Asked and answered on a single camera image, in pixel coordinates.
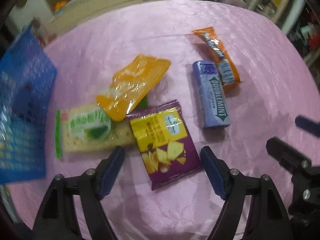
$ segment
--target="basket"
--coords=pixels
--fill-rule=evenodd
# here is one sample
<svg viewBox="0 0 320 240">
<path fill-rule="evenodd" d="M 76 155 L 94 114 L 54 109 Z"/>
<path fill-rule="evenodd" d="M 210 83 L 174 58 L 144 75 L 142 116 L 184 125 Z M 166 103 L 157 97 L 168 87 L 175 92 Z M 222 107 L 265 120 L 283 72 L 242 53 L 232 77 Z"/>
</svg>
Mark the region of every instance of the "basket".
<svg viewBox="0 0 320 240">
<path fill-rule="evenodd" d="M 0 61 L 0 184 L 45 177 L 45 124 L 56 74 L 31 27 Z"/>
</svg>

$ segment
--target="metal bolt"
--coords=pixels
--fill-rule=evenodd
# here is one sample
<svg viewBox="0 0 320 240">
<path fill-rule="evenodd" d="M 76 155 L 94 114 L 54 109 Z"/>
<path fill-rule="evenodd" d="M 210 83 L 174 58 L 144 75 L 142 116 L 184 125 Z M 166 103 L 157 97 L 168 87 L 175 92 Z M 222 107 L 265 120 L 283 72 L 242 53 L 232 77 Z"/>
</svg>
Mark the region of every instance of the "metal bolt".
<svg viewBox="0 0 320 240">
<path fill-rule="evenodd" d="M 61 180 L 63 178 L 62 174 L 58 174 L 54 177 L 55 180 Z"/>
<path fill-rule="evenodd" d="M 302 168 L 306 168 L 306 167 L 308 167 L 308 162 L 306 161 L 306 160 L 304 160 L 302 163 L 301 163 L 301 166 L 302 166 Z"/>
<path fill-rule="evenodd" d="M 263 174 L 263 175 L 262 175 L 262 178 L 263 178 L 265 181 L 268 181 L 268 180 L 271 179 L 268 174 Z"/>
<path fill-rule="evenodd" d="M 239 174 L 239 171 L 237 169 L 231 169 L 230 173 L 234 176 L 237 176 Z"/>
<path fill-rule="evenodd" d="M 85 173 L 89 176 L 93 175 L 96 172 L 95 169 L 88 169 Z"/>
<path fill-rule="evenodd" d="M 308 200 L 310 198 L 310 195 L 311 195 L 310 190 L 306 189 L 303 192 L 302 197 L 303 197 L 304 200 Z"/>
</svg>

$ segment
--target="orange plastic package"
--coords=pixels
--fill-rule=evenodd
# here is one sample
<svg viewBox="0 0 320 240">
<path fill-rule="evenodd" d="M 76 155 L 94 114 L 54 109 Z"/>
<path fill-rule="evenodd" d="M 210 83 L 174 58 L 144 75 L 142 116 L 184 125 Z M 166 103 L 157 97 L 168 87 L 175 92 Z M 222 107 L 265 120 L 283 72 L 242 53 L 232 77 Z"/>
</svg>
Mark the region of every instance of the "orange plastic package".
<svg viewBox="0 0 320 240">
<path fill-rule="evenodd" d="M 114 74 L 104 95 L 96 97 L 97 103 L 113 121 L 122 121 L 163 78 L 170 65 L 167 59 L 138 55 Z"/>
<path fill-rule="evenodd" d="M 195 30 L 193 33 L 202 38 L 209 46 L 213 62 L 221 76 L 223 90 L 227 92 L 236 87 L 241 82 L 239 73 L 213 27 Z"/>
</svg>

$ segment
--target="purple and yellow package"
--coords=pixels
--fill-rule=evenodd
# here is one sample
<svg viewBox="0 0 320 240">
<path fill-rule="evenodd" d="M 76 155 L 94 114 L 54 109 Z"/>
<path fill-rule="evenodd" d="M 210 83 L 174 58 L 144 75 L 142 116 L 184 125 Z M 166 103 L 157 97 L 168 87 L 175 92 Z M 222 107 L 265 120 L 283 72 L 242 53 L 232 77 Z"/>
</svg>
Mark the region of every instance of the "purple and yellow package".
<svg viewBox="0 0 320 240">
<path fill-rule="evenodd" d="M 127 115 L 141 158 L 157 189 L 202 169 L 177 100 Z"/>
</svg>

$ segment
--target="pink tablecloth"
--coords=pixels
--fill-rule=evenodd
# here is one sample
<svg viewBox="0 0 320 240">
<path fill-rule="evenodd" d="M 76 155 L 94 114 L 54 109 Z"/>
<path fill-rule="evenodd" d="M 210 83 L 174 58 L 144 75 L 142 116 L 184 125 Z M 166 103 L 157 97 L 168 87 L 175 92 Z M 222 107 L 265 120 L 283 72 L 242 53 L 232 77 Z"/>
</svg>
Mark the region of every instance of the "pink tablecloth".
<svg viewBox="0 0 320 240">
<path fill-rule="evenodd" d="M 191 31 L 207 26 L 215 27 L 243 81 L 227 95 L 232 124 L 225 133 L 198 127 L 191 66 L 210 55 Z M 56 109 L 93 102 L 112 74 L 140 53 L 172 61 L 167 75 L 150 92 L 149 103 L 178 99 L 198 152 L 209 145 L 218 158 L 245 175 L 269 174 L 286 206 L 292 197 L 291 176 L 267 155 L 266 141 L 278 136 L 320 164 L 320 140 L 294 125 L 298 114 L 320 120 L 319 92 L 289 40 L 256 13 L 205 1 L 145 3 L 86 22 L 45 51 L 58 68 L 48 113 L 47 178 L 11 185 L 18 213 L 29 227 L 55 174 L 80 175 L 102 158 L 93 154 L 69 162 L 55 158 Z M 111 194 L 101 202 L 119 239 L 205 239 L 223 201 L 213 192 L 204 171 L 152 192 L 138 150 L 127 152 Z M 90 239 L 80 200 L 75 200 L 83 237 Z M 237 238 L 244 231 L 248 204 L 246 200 Z"/>
</svg>

